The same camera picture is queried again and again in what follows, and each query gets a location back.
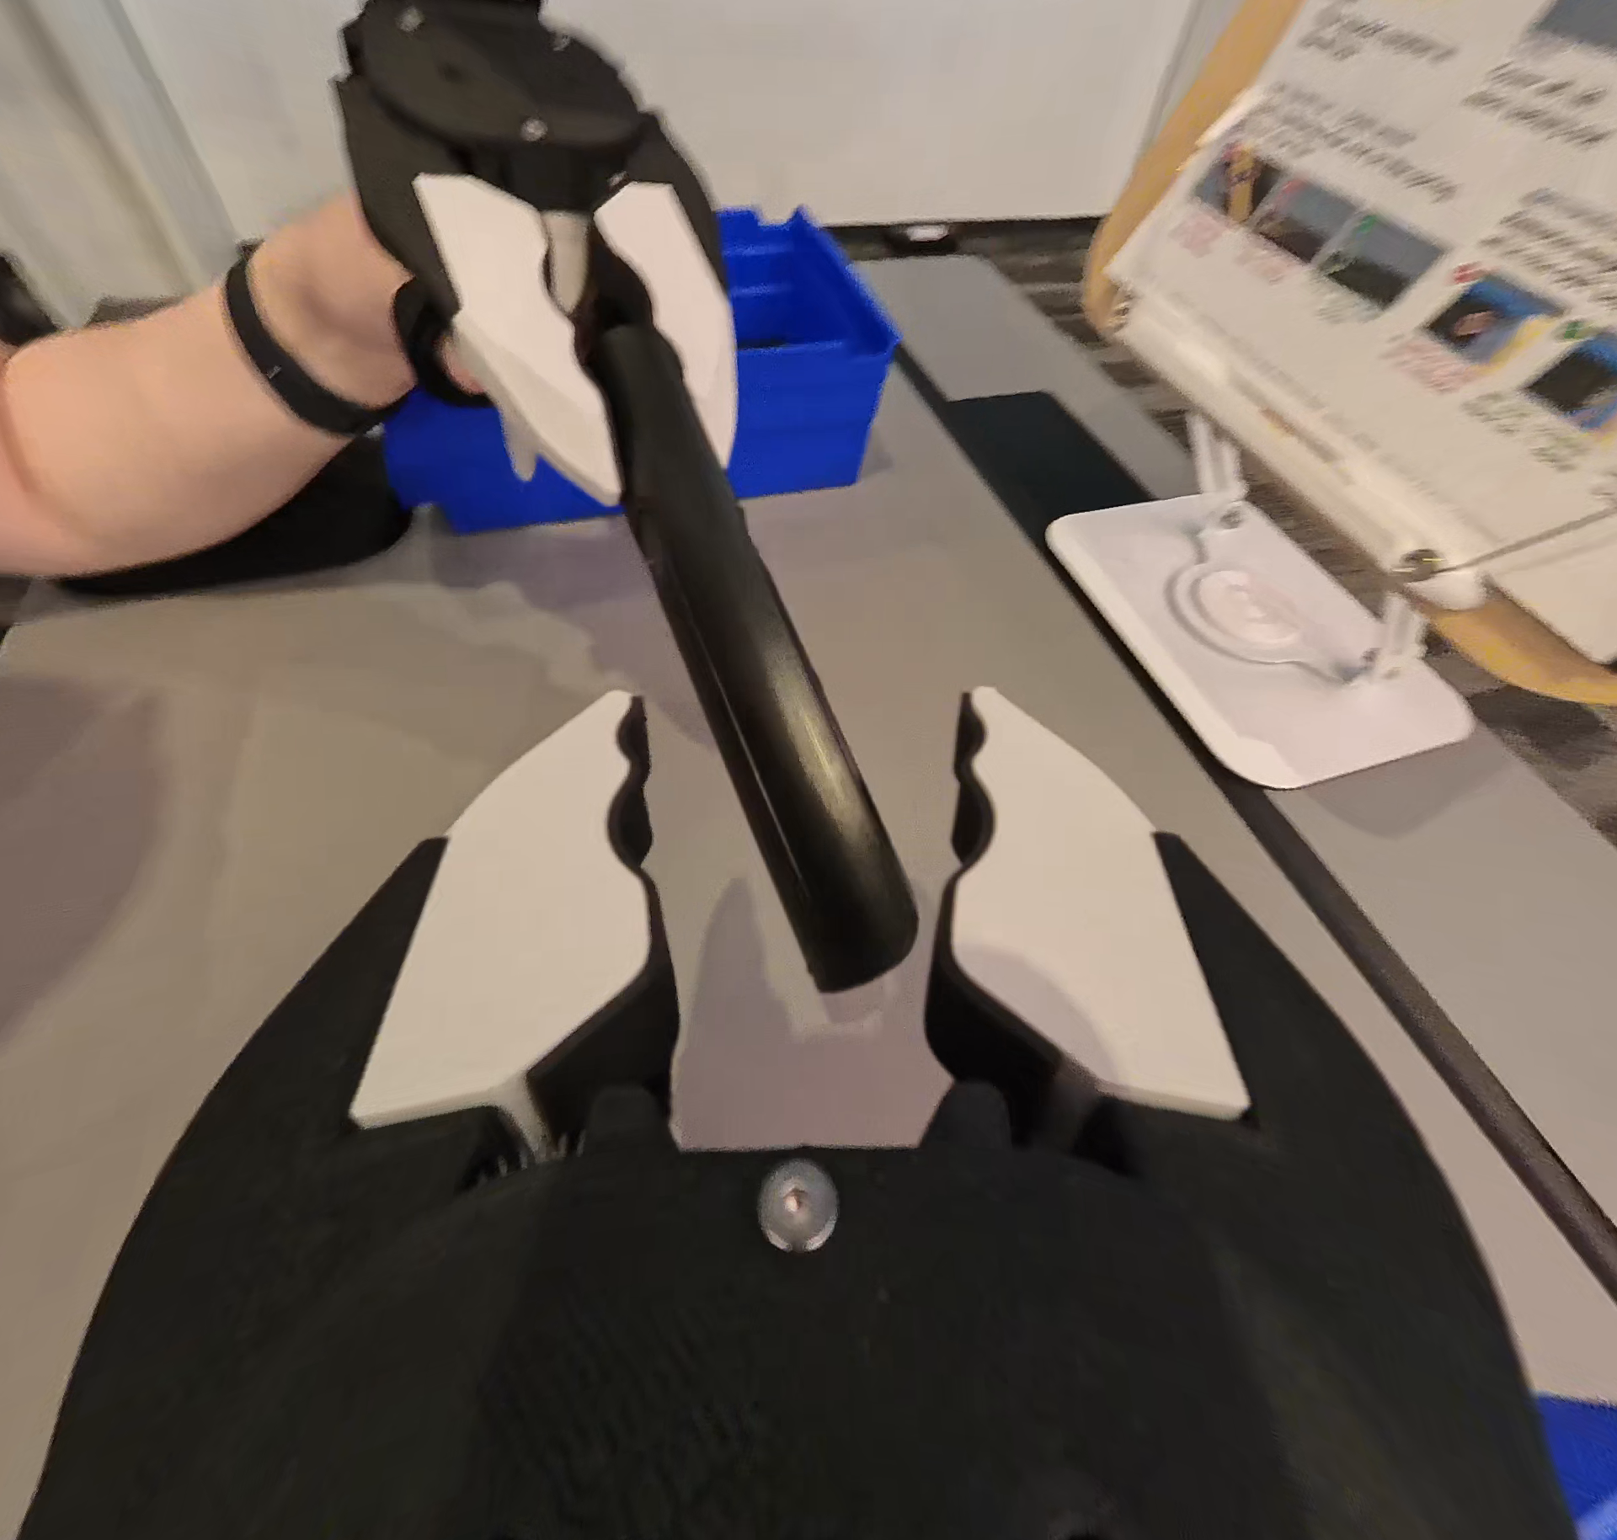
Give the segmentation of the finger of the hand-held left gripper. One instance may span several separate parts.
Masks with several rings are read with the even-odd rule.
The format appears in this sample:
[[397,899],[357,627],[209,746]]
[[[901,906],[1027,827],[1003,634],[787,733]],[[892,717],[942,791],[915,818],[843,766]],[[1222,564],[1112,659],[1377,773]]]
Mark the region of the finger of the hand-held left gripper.
[[455,295],[455,360],[496,409],[514,474],[531,477],[545,463],[596,502],[617,506],[612,423],[550,291],[540,212],[460,174],[415,176],[415,198]]
[[594,216],[596,295],[646,322],[677,351],[684,385],[722,468],[738,428],[738,344],[725,281],[677,196],[661,181],[621,185]]

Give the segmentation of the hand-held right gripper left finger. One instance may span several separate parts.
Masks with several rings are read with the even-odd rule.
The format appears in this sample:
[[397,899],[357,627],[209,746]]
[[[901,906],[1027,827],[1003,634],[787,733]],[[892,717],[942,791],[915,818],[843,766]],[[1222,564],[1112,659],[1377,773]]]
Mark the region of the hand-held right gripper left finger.
[[491,1108],[583,1128],[596,1094],[666,1106],[677,978],[657,890],[642,699],[612,688],[478,793],[442,854],[350,1116]]

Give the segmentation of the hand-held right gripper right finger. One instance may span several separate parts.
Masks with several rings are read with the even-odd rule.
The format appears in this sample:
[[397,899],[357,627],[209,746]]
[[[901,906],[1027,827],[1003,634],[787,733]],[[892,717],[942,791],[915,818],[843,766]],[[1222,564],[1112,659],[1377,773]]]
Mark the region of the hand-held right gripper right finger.
[[956,1078],[1021,1078],[1029,1123],[1076,1070],[1142,1106],[1238,1121],[1251,1092],[1146,811],[994,686],[960,701],[956,870],[928,1043]]

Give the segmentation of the blue plastic bin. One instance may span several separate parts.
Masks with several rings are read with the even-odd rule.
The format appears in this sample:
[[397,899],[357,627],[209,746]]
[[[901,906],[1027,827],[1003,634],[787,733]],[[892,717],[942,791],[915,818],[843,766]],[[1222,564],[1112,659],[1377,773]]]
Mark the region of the blue plastic bin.
[[1615,1404],[1538,1395],[1547,1447],[1579,1537],[1615,1536]]
[[[765,221],[718,212],[738,340],[738,427],[729,481],[765,499],[859,479],[901,335],[841,246],[807,210]],[[491,407],[415,392],[384,425],[393,495],[455,533],[619,515],[547,463],[518,477]]]

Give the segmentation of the black remote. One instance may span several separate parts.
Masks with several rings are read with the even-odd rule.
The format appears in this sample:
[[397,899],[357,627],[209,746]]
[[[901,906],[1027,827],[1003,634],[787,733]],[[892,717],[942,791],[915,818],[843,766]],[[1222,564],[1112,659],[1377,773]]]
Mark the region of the black remote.
[[623,324],[590,367],[624,515],[809,973],[823,991],[870,984],[908,957],[917,903],[677,351]]

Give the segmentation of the person's left forearm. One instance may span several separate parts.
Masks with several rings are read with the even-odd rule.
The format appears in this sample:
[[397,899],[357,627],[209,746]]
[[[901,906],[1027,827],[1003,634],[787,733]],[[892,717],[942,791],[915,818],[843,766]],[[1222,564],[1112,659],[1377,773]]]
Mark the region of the person's left forearm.
[[2,571],[81,576],[218,544],[347,441],[274,398],[222,284],[139,320],[4,344]]

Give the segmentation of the person's left hand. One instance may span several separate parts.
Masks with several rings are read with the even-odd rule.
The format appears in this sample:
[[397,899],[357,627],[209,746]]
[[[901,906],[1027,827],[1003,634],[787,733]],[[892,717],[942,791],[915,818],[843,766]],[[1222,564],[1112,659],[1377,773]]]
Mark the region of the person's left hand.
[[393,297],[413,273],[372,234],[356,192],[267,236],[249,277],[273,338],[327,392],[379,409],[417,387],[393,320]]

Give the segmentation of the black wristband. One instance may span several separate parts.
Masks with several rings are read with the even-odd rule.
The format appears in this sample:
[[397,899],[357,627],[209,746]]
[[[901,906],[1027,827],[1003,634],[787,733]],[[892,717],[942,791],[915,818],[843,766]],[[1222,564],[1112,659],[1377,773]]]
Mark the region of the black wristband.
[[292,418],[325,436],[352,439],[383,427],[404,405],[404,396],[368,407],[337,394],[314,378],[269,329],[253,293],[251,263],[256,248],[256,241],[238,245],[222,282],[222,299],[236,344],[260,382]]

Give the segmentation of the black wrist rest pad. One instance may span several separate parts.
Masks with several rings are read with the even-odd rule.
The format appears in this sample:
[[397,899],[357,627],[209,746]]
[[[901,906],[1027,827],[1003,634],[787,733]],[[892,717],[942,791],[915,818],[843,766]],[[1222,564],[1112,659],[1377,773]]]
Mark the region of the black wrist rest pad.
[[54,585],[74,598],[139,600],[314,576],[384,553],[411,520],[390,483],[381,437],[363,436],[267,519],[229,540]]

